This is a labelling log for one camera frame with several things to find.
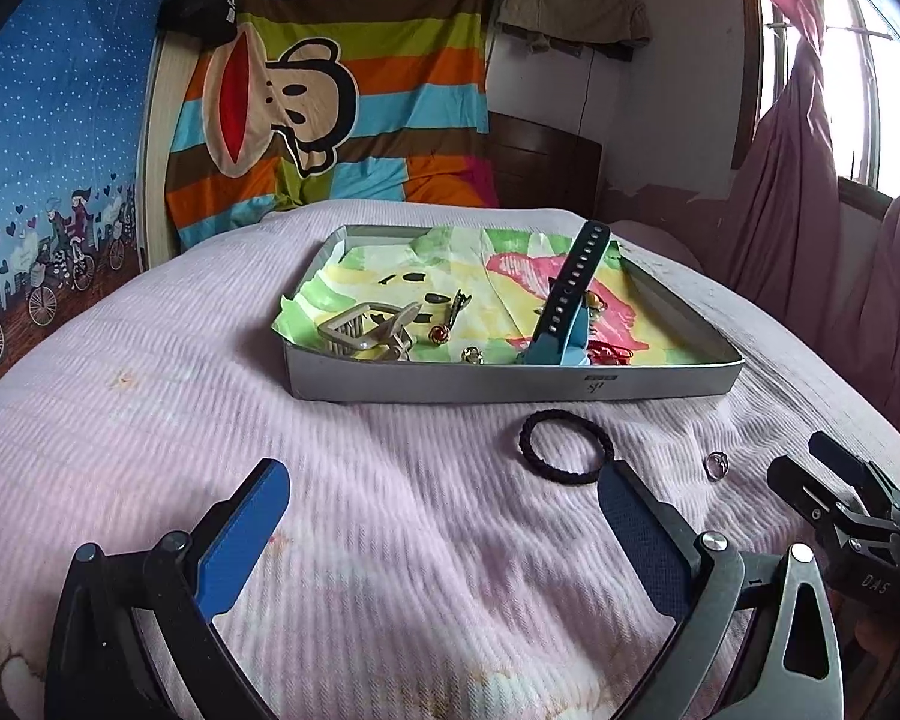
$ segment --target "wooden frame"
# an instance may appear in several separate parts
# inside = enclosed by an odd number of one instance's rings
[[[740,118],[730,170],[740,170],[754,142],[760,113],[760,82],[763,70],[763,25],[760,0],[744,0],[744,73],[740,92]]]
[[[501,208],[596,215],[602,146],[570,132],[490,113],[487,158]]]

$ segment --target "black hair tie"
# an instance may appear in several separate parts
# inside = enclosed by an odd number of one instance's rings
[[[562,409],[548,409],[544,412],[537,412],[527,418],[520,430],[520,452],[526,459],[530,470],[539,477],[550,482],[556,482],[558,485],[568,485],[569,487],[580,487],[581,485],[592,485],[600,476],[600,469],[587,471],[586,473],[571,473],[562,469],[555,469],[547,461],[543,460],[535,451],[533,445],[530,444],[530,438],[533,437],[533,428],[538,426],[540,422],[568,422],[574,427],[580,428],[585,433],[589,433],[604,450],[604,462],[601,467],[613,461],[613,442],[607,431],[595,422],[584,419],[576,413],[566,412]]]

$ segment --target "bed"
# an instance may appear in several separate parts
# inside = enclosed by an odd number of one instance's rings
[[[263,457],[293,493],[226,616],[234,656],[282,718],[605,718],[670,620],[650,605],[594,488],[539,479],[516,452],[539,407],[340,406],[286,390],[279,295],[342,224],[573,235],[556,210],[328,201],[219,235],[72,320],[0,381],[0,689],[40,717],[50,628],[80,543],[149,548],[192,528]],[[900,486],[900,436],[791,333],[691,269],[623,242],[746,356],[724,397],[572,405],[696,529],[779,552],[809,535],[769,492],[781,453],[825,429]],[[592,452],[540,434],[568,469]],[[730,458],[707,480],[703,458]],[[742,630],[734,627],[739,641]],[[706,713],[729,651],[691,716]],[[184,717],[197,717],[165,651]]]

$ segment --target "pink curtain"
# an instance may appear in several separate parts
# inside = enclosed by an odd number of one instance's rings
[[[883,220],[869,278],[827,333],[823,357],[900,432],[900,197]]]
[[[757,127],[707,271],[816,347],[833,287],[840,202],[823,109],[823,0],[772,0],[802,40]]]

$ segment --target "wooden headboard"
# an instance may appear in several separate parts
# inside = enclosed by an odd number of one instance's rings
[[[569,132],[490,114],[487,157],[502,208],[562,208],[593,218],[602,151]]]

